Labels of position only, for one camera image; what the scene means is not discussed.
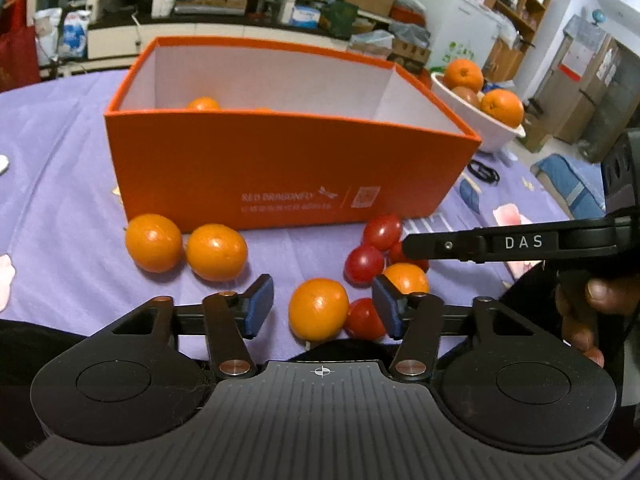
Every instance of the finger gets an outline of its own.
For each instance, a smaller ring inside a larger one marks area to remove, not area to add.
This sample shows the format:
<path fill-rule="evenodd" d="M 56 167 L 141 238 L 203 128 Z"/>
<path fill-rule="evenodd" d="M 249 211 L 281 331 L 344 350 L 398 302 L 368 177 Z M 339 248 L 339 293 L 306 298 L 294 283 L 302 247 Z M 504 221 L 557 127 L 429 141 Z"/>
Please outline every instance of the finger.
<path fill-rule="evenodd" d="M 591 359 L 594 363 L 596 363 L 600 368 L 604 368 L 604 355 L 602 352 L 598 350 L 595 346 L 589 348 L 585 353 L 585 357 Z"/>
<path fill-rule="evenodd" d="M 556 286 L 556 309 L 560 313 L 560 316 L 573 316 L 574 310 L 571 308 L 569 301 L 567 300 L 562 287 Z"/>
<path fill-rule="evenodd" d="M 594 345 L 593 332 L 575 317 L 562 318 L 562 339 L 581 352 L 586 352 Z"/>
<path fill-rule="evenodd" d="M 586 295 L 596 310 L 628 316 L 640 301 L 640 278 L 627 276 L 615 280 L 589 280 Z"/>

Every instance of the crosshair symbol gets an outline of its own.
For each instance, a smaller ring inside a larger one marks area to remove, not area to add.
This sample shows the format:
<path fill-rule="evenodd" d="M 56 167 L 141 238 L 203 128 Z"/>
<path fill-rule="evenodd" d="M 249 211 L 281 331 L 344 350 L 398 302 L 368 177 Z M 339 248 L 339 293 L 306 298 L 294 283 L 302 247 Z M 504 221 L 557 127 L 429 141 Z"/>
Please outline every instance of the crosshair symbol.
<path fill-rule="evenodd" d="M 329 370 L 329 368 L 325 368 L 324 366 L 321 366 L 319 368 L 316 368 L 314 370 L 314 373 L 316 375 L 319 375 L 321 377 L 324 377 L 325 375 L 329 375 L 331 373 L 331 370 Z"/>

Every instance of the purple tablecloth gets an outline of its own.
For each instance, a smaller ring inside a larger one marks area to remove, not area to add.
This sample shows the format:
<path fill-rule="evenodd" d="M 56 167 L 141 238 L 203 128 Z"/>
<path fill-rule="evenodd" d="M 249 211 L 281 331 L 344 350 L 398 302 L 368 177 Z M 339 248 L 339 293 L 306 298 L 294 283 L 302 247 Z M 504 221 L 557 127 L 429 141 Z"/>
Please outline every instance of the purple tablecloth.
<path fill-rule="evenodd" d="M 185 266 L 164 276 L 141 272 L 124 248 L 126 220 L 111 192 L 116 181 L 102 118 L 123 76 L 94 73 L 0 94 L 0 153 L 11 161 L 0 176 L 0 254 L 8 253 L 17 271 L 2 317 L 88 335 L 154 296 L 199 303 L 230 286 L 244 290 L 268 272 L 275 282 L 274 307 L 248 343 L 250 351 L 258 362 L 299 354 L 303 346 L 287 322 L 290 295 L 310 278 L 344 283 L 342 267 L 362 225 L 244 232 L 250 268 L 236 283 L 220 287 Z M 436 214 L 406 221 L 405 232 L 495 225 L 492 211 L 511 202 L 533 222 L 566 219 L 522 164 L 504 156 L 476 158 L 501 176 L 498 186 L 477 182 L 478 212 L 463 200 L 460 179 Z M 478 295 L 498 297 L 513 282 L 504 264 L 432 262 L 428 277 L 433 294 L 461 305 Z M 370 289 L 344 285 L 351 301 L 370 295 Z"/>

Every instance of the white bowl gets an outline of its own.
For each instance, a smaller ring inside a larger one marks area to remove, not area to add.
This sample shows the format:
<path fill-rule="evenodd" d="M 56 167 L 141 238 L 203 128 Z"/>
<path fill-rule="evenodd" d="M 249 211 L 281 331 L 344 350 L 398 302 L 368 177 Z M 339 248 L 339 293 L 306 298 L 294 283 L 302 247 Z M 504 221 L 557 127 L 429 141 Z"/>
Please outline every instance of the white bowl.
<path fill-rule="evenodd" d="M 433 87 L 431 91 L 436 94 L 444 103 L 451 108 L 469 127 L 482 139 L 482 144 L 478 148 L 482 152 L 498 152 L 510 140 L 526 136 L 522 125 L 517 128 L 510 128 L 500 121 L 489 117 L 484 112 L 470 105 L 464 99 L 455 95 L 451 90 L 443 85 L 442 74 L 432 73 L 431 80 Z"/>

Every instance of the globe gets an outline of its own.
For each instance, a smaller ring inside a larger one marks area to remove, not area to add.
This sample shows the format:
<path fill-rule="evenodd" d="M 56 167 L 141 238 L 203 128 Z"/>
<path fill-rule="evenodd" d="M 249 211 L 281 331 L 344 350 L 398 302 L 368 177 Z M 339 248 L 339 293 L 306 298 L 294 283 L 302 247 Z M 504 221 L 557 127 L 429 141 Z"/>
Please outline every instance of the globe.
<path fill-rule="evenodd" d="M 594 10 L 591 15 L 593 16 L 593 21 L 597 24 L 597 23 L 604 23 L 605 21 L 607 21 L 607 17 L 604 15 L 604 12 L 602 12 L 600 9 L 596 9 Z"/>

